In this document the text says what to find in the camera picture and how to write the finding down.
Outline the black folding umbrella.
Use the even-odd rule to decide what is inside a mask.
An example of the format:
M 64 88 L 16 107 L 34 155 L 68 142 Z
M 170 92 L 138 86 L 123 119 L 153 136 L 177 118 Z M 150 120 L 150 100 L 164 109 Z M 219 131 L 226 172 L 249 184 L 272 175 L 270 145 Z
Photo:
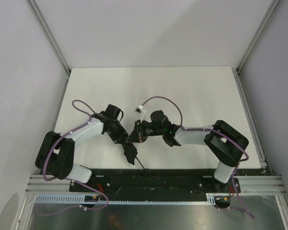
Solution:
M 137 162 L 140 164 L 140 166 L 142 168 L 140 174 L 142 176 L 146 176 L 146 177 L 156 176 L 156 174 L 154 172 L 145 168 L 144 165 L 141 163 L 141 161 L 138 159 L 138 157 L 137 157 L 138 152 L 137 152 L 136 147 L 133 144 L 123 143 L 122 148 L 124 151 L 124 156 L 126 157 L 128 163 L 135 165 L 135 160 L 137 160 Z

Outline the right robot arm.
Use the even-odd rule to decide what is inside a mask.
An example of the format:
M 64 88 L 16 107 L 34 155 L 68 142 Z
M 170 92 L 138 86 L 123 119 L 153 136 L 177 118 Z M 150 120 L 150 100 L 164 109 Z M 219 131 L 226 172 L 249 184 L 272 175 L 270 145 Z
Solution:
M 148 137 L 161 136 L 170 147 L 207 146 L 219 160 L 212 177 L 212 187 L 218 192 L 225 189 L 239 164 L 249 159 L 248 139 L 223 120 L 206 127 L 184 127 L 171 123 L 161 110 L 152 112 L 150 119 L 135 121 L 126 142 L 143 143 Z

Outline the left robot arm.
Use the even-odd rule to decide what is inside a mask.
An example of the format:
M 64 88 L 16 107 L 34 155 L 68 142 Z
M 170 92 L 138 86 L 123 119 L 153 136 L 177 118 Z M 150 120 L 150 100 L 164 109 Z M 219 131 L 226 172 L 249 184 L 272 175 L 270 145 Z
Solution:
M 126 159 L 133 164 L 137 150 L 134 145 L 126 142 L 128 134 L 118 120 L 119 115 L 123 115 L 123 111 L 109 104 L 105 111 L 89 115 L 84 124 L 66 134 L 48 132 L 35 162 L 36 167 L 42 170 L 44 179 L 71 179 L 87 183 L 92 171 L 74 162 L 75 149 L 89 139 L 105 133 L 114 144 L 122 145 Z

